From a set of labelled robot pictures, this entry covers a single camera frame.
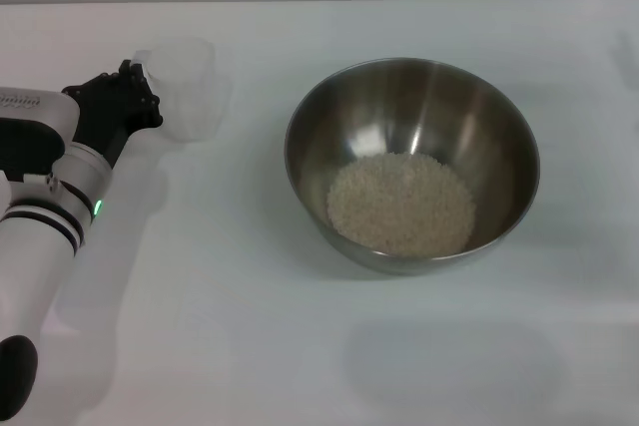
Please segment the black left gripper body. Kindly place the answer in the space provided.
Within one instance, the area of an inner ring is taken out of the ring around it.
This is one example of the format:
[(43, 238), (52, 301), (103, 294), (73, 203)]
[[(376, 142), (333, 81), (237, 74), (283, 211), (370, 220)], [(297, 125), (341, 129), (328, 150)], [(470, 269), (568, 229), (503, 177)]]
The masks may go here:
[(133, 100), (76, 101), (80, 117), (73, 142), (98, 153), (112, 168), (118, 162), (129, 138), (137, 131), (132, 128)]

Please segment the stainless steel mixing bowl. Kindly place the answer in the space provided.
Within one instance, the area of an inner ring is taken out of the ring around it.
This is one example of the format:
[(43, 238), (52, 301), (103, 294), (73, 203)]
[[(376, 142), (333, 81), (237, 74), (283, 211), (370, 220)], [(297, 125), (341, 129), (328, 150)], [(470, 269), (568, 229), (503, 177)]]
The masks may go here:
[[(461, 252), (401, 257), (334, 229), (326, 198), (338, 170), (385, 153), (431, 156), (464, 181), (476, 214)], [(361, 266), (390, 275), (422, 275), (488, 254), (525, 218), (540, 181), (535, 137), (513, 102), (470, 72), (418, 58), (371, 60), (318, 83), (290, 119), (284, 161), (293, 191), (325, 240)]]

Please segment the clear plastic measuring cup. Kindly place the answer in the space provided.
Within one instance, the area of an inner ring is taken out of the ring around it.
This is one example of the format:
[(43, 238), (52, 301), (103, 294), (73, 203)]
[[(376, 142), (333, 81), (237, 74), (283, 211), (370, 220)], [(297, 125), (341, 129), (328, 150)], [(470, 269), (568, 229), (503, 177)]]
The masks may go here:
[(216, 67), (216, 48), (198, 37), (175, 37), (139, 50), (143, 68), (160, 99), (165, 135), (181, 143), (208, 140), (219, 128), (233, 91), (231, 78)]

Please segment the white rice grains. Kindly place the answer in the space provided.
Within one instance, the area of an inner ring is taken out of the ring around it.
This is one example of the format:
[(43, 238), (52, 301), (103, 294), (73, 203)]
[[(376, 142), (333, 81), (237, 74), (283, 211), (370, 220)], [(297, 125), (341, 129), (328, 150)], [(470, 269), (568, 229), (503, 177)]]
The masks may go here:
[(476, 206), (458, 174), (435, 158), (387, 153), (340, 169), (326, 211), (339, 234), (363, 246), (401, 257), (439, 257), (463, 251)]

